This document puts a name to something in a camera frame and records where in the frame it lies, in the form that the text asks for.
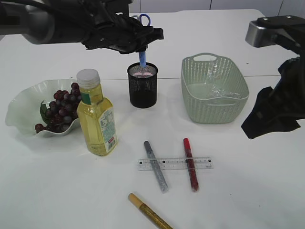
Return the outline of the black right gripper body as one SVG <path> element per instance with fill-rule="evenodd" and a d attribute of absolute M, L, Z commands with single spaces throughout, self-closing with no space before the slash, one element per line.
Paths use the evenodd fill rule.
<path fill-rule="evenodd" d="M 286 60 L 278 68 L 281 79 L 275 88 L 269 86 L 257 94 L 251 113 L 241 125 L 249 139 L 294 131 L 300 128 L 297 121 L 305 118 L 305 49 L 282 35 L 274 36 L 273 41 L 298 57 Z"/>

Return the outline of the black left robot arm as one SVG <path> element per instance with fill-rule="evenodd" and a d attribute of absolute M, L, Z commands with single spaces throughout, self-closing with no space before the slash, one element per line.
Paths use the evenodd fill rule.
<path fill-rule="evenodd" d="M 2 0 L 1 35 L 33 44 L 82 43 L 121 54 L 145 51 L 163 30 L 129 16 L 130 0 Z"/>

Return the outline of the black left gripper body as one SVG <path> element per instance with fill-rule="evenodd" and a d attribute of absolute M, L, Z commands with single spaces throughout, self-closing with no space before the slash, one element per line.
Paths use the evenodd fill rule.
<path fill-rule="evenodd" d="M 129 16 L 132 0 L 82 0 L 92 30 L 81 43 L 88 50 L 140 52 L 153 41 L 153 28 Z"/>

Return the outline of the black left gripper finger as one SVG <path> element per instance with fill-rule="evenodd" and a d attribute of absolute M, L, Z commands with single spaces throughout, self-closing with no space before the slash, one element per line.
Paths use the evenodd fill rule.
<path fill-rule="evenodd" d="M 156 40 L 164 39 L 162 28 L 144 27 L 143 31 L 144 31 L 143 45 L 148 45 Z"/>

